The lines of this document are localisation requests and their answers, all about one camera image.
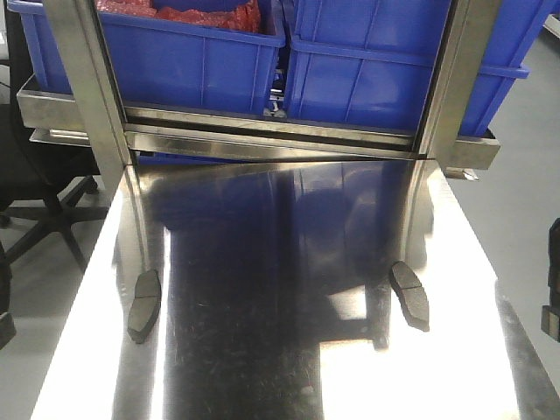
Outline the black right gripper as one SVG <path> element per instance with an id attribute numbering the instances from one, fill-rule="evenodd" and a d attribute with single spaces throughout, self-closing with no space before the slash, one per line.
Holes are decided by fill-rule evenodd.
<path id="1" fill-rule="evenodd" d="M 541 329 L 559 341 L 559 219 L 549 228 L 549 303 L 542 307 Z"/>

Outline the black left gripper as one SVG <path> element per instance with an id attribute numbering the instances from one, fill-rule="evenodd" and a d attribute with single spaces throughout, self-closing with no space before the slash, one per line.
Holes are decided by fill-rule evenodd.
<path id="1" fill-rule="evenodd" d="M 14 319 L 9 310 L 11 301 L 11 279 L 11 267 L 5 255 L 4 247 L 1 247 L 1 349 L 6 347 L 17 333 Z"/>

